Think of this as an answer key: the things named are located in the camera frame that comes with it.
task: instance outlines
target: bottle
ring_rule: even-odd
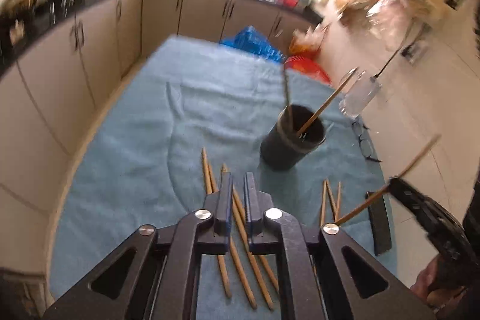
[[[351,89],[346,93],[345,98],[340,101],[338,106],[340,111],[350,117],[356,119],[363,109],[380,91],[380,84],[377,79],[363,71]]]

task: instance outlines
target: metal rivet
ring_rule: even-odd
[[[195,216],[197,216],[197,218],[200,220],[206,220],[211,215],[212,214],[207,209],[200,209],[199,211],[195,212]]]
[[[142,236],[150,236],[153,232],[155,232],[155,227],[151,226],[150,224],[145,224],[144,226],[138,228],[138,232]]]
[[[323,231],[329,235],[336,235],[340,231],[340,228],[335,224],[328,223],[323,226]]]
[[[265,212],[265,216],[267,216],[271,220],[277,220],[283,216],[283,213],[280,209],[271,208]]]

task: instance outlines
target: kitchen counter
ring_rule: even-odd
[[[47,34],[52,29],[55,29],[58,25],[64,23],[67,20],[70,20],[75,13],[89,8],[94,4],[97,4],[103,0],[78,0],[78,2],[69,7],[67,15],[65,17],[58,17],[55,24],[50,23],[49,16],[49,3],[37,7],[35,11],[35,17],[33,23],[29,27],[25,27],[25,37],[18,42],[15,47],[10,50],[7,54],[0,52],[0,77],[6,72],[6,70],[21,56],[23,55],[32,45],[34,45],[42,36]],[[259,2],[267,3],[278,7],[279,9],[285,10],[297,16],[300,16],[304,20],[308,21],[312,25],[318,25],[323,21],[323,16],[315,12],[312,8],[306,7],[303,10],[291,9],[282,4],[277,4],[276,0],[257,0]]]

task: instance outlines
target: black container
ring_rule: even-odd
[[[303,106],[291,107],[293,130],[290,127],[289,111],[285,109],[260,146],[260,156],[275,171],[289,170],[325,141],[325,128],[320,118],[308,127],[302,137],[297,137],[297,131],[314,113]]]

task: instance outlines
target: black eyeglasses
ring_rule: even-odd
[[[358,144],[360,145],[360,151],[363,157],[366,160],[381,163],[382,162],[381,160],[378,160],[377,158],[372,157],[372,155],[374,154],[374,151],[373,151],[374,148],[370,143],[370,139],[363,135],[365,131],[368,130],[368,128],[359,121],[353,121],[352,129],[353,129],[353,133],[355,134],[355,136],[357,136],[359,140]]]

